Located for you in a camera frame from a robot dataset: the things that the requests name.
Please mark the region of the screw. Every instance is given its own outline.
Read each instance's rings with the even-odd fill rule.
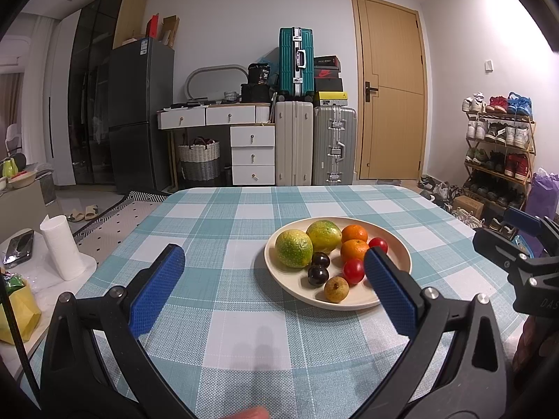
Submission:
[[[423,294],[426,298],[437,299],[439,297],[439,292],[433,287],[427,287],[423,290]]]
[[[489,296],[485,293],[480,293],[476,296],[477,300],[482,304],[487,304],[489,302]]]
[[[119,298],[123,294],[124,294],[124,287],[121,287],[120,285],[113,287],[108,291],[108,295],[111,298]]]
[[[70,301],[70,298],[72,298],[72,294],[70,292],[63,292],[60,296],[58,296],[58,302],[65,303]]]

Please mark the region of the laundry basket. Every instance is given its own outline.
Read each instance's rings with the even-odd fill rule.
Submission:
[[[179,145],[178,152],[184,179],[208,181],[219,176],[219,142],[197,137],[190,145]]]

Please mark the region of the bowl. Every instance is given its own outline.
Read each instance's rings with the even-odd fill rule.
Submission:
[[[27,173],[10,178],[8,182],[14,189],[21,189],[32,184],[35,181],[36,175],[36,171],[28,171]]]
[[[329,302],[324,296],[324,287],[315,288],[308,283],[306,268],[293,269],[280,262],[276,254],[276,239],[279,234],[289,229],[299,229],[306,232],[309,225],[323,219],[334,222],[340,230],[351,224],[361,225],[367,230],[369,240],[377,236],[383,238],[389,246],[388,257],[396,267],[407,273],[412,272],[412,257],[410,256],[410,252],[400,239],[384,228],[349,217],[312,217],[309,219],[301,219],[300,221],[291,222],[281,227],[270,236],[264,248],[264,260],[266,261],[268,271],[272,274],[275,281],[295,298],[307,304],[311,304],[312,306],[329,310],[361,310],[380,304],[378,296],[375,294],[373,287],[371,287],[366,277],[357,285],[349,287],[349,294],[346,299],[338,304],[334,304]],[[329,257],[331,260],[331,264],[328,267],[330,278],[342,275],[344,264],[340,257],[340,250],[334,249],[329,254]]]

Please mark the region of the small brown fruit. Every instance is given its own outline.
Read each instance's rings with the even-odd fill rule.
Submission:
[[[343,301],[349,293],[349,285],[343,277],[332,277],[324,285],[324,295],[335,304]]]

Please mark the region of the black phone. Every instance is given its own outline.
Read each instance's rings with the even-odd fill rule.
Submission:
[[[8,250],[4,257],[4,265],[6,267],[15,266],[31,258],[33,252],[33,234],[34,231],[29,230],[10,240]]]

